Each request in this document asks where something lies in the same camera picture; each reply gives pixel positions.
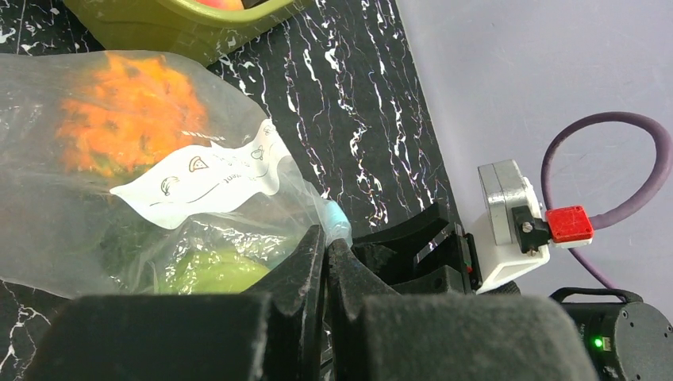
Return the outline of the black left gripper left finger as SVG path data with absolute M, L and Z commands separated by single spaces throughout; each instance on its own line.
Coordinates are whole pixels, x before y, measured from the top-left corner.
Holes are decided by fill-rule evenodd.
M 325 233 L 239 294 L 95 295 L 70 301 L 28 380 L 317 380 Z

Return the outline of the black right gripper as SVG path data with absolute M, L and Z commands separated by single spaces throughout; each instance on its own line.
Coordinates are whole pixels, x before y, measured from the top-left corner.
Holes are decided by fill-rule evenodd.
M 390 228 L 354 239 L 352 249 L 366 264 L 392 264 L 409 260 L 430 243 L 450 222 L 448 206 L 434 202 L 412 218 Z M 413 277 L 392 287 L 400 294 L 477 294 L 483 285 L 475 239 L 455 224 L 454 233 L 423 257 Z M 520 294 L 508 282 L 481 294 Z

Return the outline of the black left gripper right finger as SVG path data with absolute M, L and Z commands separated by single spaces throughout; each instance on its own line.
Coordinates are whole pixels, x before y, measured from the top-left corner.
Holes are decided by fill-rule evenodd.
M 562 308 L 523 295 L 399 294 L 343 240 L 327 250 L 337 380 L 595 380 Z

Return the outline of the green toy cabbage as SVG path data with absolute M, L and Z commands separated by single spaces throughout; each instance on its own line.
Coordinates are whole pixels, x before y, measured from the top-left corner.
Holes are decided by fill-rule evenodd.
M 270 270 L 230 249 L 191 251 L 158 278 L 161 294 L 238 294 Z

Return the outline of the clear zip top bag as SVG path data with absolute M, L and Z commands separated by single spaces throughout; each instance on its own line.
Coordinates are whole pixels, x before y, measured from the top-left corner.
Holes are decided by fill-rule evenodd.
M 92 83 L 107 52 L 164 55 L 208 115 L 205 144 L 142 174 L 67 171 L 61 101 Z M 320 225 L 352 241 L 337 203 L 304 180 L 271 118 L 201 64 L 172 53 L 1 56 L 1 278 L 64 298 L 160 294 L 158 278 L 191 251 L 230 249 L 270 271 Z

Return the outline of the toy pineapple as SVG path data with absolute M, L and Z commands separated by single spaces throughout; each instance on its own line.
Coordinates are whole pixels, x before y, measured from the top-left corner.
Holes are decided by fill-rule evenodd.
M 91 71 L 92 83 L 78 85 L 60 103 L 67 171 L 104 178 L 142 174 L 168 154 L 205 144 L 208 115 L 192 80 L 164 55 L 130 58 L 107 52 Z

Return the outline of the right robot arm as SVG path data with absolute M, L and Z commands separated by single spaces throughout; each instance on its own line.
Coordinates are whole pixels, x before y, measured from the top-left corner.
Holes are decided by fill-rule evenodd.
M 513 209 L 514 251 L 567 243 L 593 231 L 581 206 L 548 212 Z M 401 294 L 475 294 L 484 285 L 475 238 L 450 225 L 444 204 L 435 202 L 415 217 L 355 240 L 356 257 Z M 620 289 L 562 287 L 551 294 L 575 322 L 601 380 L 670 380 L 672 325 L 638 294 Z

